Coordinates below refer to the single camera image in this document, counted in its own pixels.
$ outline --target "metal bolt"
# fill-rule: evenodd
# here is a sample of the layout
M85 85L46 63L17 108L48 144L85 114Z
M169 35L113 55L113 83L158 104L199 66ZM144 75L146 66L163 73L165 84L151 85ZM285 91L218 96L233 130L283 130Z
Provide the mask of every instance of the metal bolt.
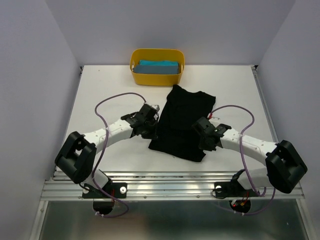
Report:
M221 192L222 192L222 187L221 187L220 185L216 186L216 187L215 187L215 191L216 191L217 193L221 193Z
M153 107L157 112L159 112L159 110L160 110L159 105L152 105L151 107Z
M126 192L127 192L126 187L124 187L124 186L120 187L120 193L121 194L125 194Z

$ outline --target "screw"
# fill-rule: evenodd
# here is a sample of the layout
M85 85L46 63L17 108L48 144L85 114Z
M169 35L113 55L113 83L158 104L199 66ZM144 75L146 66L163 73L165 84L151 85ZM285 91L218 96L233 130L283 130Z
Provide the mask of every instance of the screw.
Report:
M124 186L120 187L120 193L121 194L125 194L126 192L127 192L126 187L124 187Z
M216 187L215 187L215 191L216 191L217 193L221 193L221 192L222 192L222 187L221 187L220 185L216 186Z

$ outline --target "glass panel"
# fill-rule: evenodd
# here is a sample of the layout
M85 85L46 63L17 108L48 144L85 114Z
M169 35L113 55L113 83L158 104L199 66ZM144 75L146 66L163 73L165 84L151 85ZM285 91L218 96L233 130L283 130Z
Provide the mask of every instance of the glass panel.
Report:
M274 200L254 216L239 216L217 201L131 202L118 218L95 216L92 202L50 202L41 240L306 240L297 202ZM267 201L252 202L256 211ZM228 201L221 201L228 208Z

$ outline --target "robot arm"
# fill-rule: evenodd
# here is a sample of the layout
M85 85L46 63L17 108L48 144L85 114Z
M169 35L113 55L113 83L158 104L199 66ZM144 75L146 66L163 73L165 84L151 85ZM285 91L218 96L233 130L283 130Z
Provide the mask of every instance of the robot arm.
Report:
M107 129L80 134L72 132L58 153L55 164L75 183L87 183L94 188L92 170L95 156L102 151L108 132L106 147L121 140L141 135L144 139L156 139L158 125L158 105L145 103L138 112L122 116ZM109 178L100 170L94 176L99 186L103 187Z
M200 149L215 151L216 147L220 147L240 152L241 134L228 125L220 124L219 118L202 117L193 128L200 135ZM266 166L250 171L251 178L258 188L274 187L289 194L308 170L294 146L288 141L275 143L243 135L242 147L244 155ZM221 184L224 189L220 191L227 197L242 195L244 190L252 189L244 170L233 176L228 185Z
M72 132L60 152L55 164L76 184L87 183L94 188L92 170L95 156L104 147L121 140L141 135L144 139L156 139L158 124L158 105L144 104L140 111L122 116L107 129L79 134ZM200 118L193 128L200 135L199 148L215 151L216 147L240 152L241 134L228 125L221 124L218 118ZM274 187L283 193L290 193L307 172L307 167L293 145L283 140L281 143L267 142L247 135L242 136L243 153L265 167L250 171L254 185ZM100 170L95 172L95 181L99 186L105 186L110 179ZM252 185L244 170L235 174L230 182L216 182L220 185L223 196L243 196L243 192L252 189Z

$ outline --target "cable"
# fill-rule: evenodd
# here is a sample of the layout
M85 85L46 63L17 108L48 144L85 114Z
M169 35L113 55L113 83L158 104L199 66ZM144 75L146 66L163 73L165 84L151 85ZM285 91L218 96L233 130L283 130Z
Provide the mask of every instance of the cable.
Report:
M256 189L256 186L254 184L254 181L252 180L251 176L250 176L250 173L249 173L249 170L248 170L248 167L247 167L247 164L246 164L246 160L245 160L245 155L244 155L244 146L243 146L243 143L242 143L242 137L243 137L243 134L244 132L250 128L254 123L255 123L255 116L253 115L253 113L251 111L249 111L248 109L244 108L243 106L238 106L238 105L225 105L225 106L221 106L221 107L218 107L216 109L214 109L211 113L213 114L214 112L220 110L220 109L224 109L224 108L229 108L229 107L233 107L233 108L238 108L238 109L242 109L242 110L245 110L247 113L249 113L252 117L252 121L249 125L247 125L244 129L242 129L241 133L240 133L240 139L239 139L239 145L240 145L240 155L241 155L241 160L242 160L242 164L243 164L243 167L244 167L244 170L245 170L245 173L249 179L249 182L250 182L250 185L253 189L253 191L255 192L255 194L259 197L263 197L266 192L267 192L267 188L265 187L264 190L263 190L263 193L260 193L257 189Z
M222 200L222 199L225 199L225 198L226 198L226 196L225 196L225 197L217 197L217 196L214 194L215 191L216 191L216 189L213 189L212 192L211 192L212 197L214 197L215 199L220 199L220 200Z
M248 170L248 167L247 167L247 164L246 164L245 155L244 155L244 147L243 147L243 143L242 143L242 137L243 137L244 132L245 132L248 128L250 128L250 127L255 123L255 116L254 116L253 113L252 113L251 111L249 111L248 109L246 109L246 108L244 108L244 107L242 107L242 106L233 105L233 104L218 107L218 108L214 109L214 110L211 112L211 114L213 114L214 112L216 112L216 111L218 111L218 110L220 110L220 109L229 108L229 107L233 107L233 108L238 108L238 109L245 110L245 111L246 111L247 113L249 113L249 114L251 115L251 117L252 117L251 123L250 123L249 125L247 125L244 129L242 129L242 131L241 131L241 133L240 133L240 138L239 138L240 155L241 155L241 160L242 160L242 163L243 163L243 167L244 167L245 173L246 173L246 175L247 175L247 177L248 177L248 179L249 179L249 182L250 182L250 184L251 184L252 189L254 190L255 194L257 194L259 197L263 197L263 196L266 194L266 192L267 192L267 188L266 188L266 187L264 188L262 194L260 194L260 192L256 189L256 186L255 186L254 181L252 180L252 178L251 178L251 176L250 176L250 173L249 173L249 170ZM266 210L266 209L269 207L270 203L271 203L271 202L273 201L273 199L275 198L275 194L276 194L276 189L274 188L274 189L273 189L273 193L272 193L272 197L271 197L270 201L268 202L268 204L267 204L265 207L263 207L262 209L260 209L260 210L258 210L258 211L256 211L256 212L241 213L241 212L237 212L237 211L233 211L233 210L230 210L230 209L221 207L220 205L216 205L216 204L214 204L214 205L217 206L218 208L223 209L223 210L226 210L226 211L228 211L228 212L233 212L233 213L235 213L235 214L240 214L240 215L242 215L242 216L243 216L243 215L252 216L252 215L259 214L259 213L263 212L264 210Z
M98 216L100 216L100 217L103 217L103 218L116 218L116 217L120 217L120 216L126 214L126 213L129 211L129 206L128 206L128 204L126 204L124 201L122 201L122 200L120 200L120 199L118 199L118 198L110 195L110 194L107 193L106 191L104 191L104 190L97 184L97 182L96 182L96 180L95 180L95 173L96 173L96 170L97 170L97 168L98 168L98 166L99 166L99 164L100 164L100 162L101 162L101 160L102 160L102 157L103 157L104 154L105 154L105 150L106 150L107 143L108 143L108 138L109 138L109 133L108 133L108 129L107 129L107 128L108 128L108 124L107 124L106 120L104 119L104 117L98 113L97 109L98 109L98 107L99 107L101 104L103 104L104 102L106 102L106 101L108 101L108 100L110 100L110 99L114 99L114 98L117 98L117 97L120 97L120 96L123 96L123 95L130 95L130 94L132 94L132 95L137 95L137 96L141 97L141 98L143 99L144 103L147 102L146 99L145 99L142 95L140 95L140 94L138 94L138 93L135 93L135 92L125 92L125 93L117 94L117 95L114 95L114 96L111 96L111 97L108 97L108 98L102 100L102 101L99 102L99 103L95 106L95 108L94 108L94 113L95 113L95 114L103 121L103 123L104 123L106 134L105 134L105 140L104 140L104 142L103 142L103 147L102 147L102 151L101 151L100 157L99 157L99 159L98 159L98 161L97 161L96 165L94 166L94 169L93 169L93 171L92 171L92 173L91 173L92 181L93 181L94 185L95 185L104 195L106 195L107 197L111 198L111 199L114 200L114 201L117 201L117 202L123 204L123 205L126 207L126 210L125 210L124 212L119 213L119 214L116 214L116 215L112 215L112 216L103 215L103 214L100 214L100 213L97 212L97 211L95 212L96 215L98 215Z
M244 200L249 198L249 191L247 191L244 195L244 197L241 199L241 202L243 202Z
M215 205L216 207L218 207L218 208L220 208L222 210L226 210L226 211L234 213L234 214L239 214L239 215L242 215L242 216L253 216L253 215L257 215L257 214L263 212L264 210L266 210L269 207L269 205L271 204L271 202L273 201L273 199L275 198L275 195L276 195L276 189L274 188L272 196L271 196L269 202L267 203L267 205L265 205L263 208L261 208L258 211L255 211L255 212L242 213L242 212L238 212L238 211L235 211L235 210L231 210L231 209L222 207L219 204L213 203L213 205Z
M249 199L249 191L246 192L246 200L244 201L245 196L242 198L240 205L244 206L246 204L246 202L248 202Z
M85 186L82 186L82 185L81 185L81 183L79 183L79 186L80 186L82 189L87 190L87 191L89 191L89 192L90 192L90 189L89 189L89 188L87 188L87 187L85 187Z

